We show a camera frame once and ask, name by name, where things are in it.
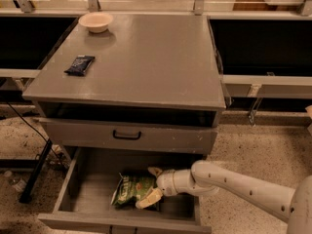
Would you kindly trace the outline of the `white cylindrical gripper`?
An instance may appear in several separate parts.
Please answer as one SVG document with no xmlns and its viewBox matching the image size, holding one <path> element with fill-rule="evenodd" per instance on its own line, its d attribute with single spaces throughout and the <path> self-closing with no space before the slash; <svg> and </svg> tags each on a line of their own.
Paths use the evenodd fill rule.
<svg viewBox="0 0 312 234">
<path fill-rule="evenodd" d="M 150 188 L 147 193 L 136 202 L 138 209 L 148 208 L 159 202 L 164 196 L 175 196 L 176 188 L 174 184 L 174 170 L 163 171 L 157 167 L 149 167 L 148 171 L 157 177 L 158 188 Z"/>
</svg>

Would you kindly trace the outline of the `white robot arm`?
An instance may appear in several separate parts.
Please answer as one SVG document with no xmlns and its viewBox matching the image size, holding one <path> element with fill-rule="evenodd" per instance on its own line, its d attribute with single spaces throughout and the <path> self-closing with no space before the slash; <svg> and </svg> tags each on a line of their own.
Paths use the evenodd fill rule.
<svg viewBox="0 0 312 234">
<path fill-rule="evenodd" d="M 287 227 L 287 234 L 312 234 L 312 176 L 305 178 L 296 189 L 226 170 L 209 161 L 196 161 L 190 169 L 161 170 L 149 167 L 156 177 L 155 188 L 150 188 L 136 202 L 145 209 L 165 197 L 187 193 L 204 196 L 225 189 L 273 215 Z"/>
</svg>

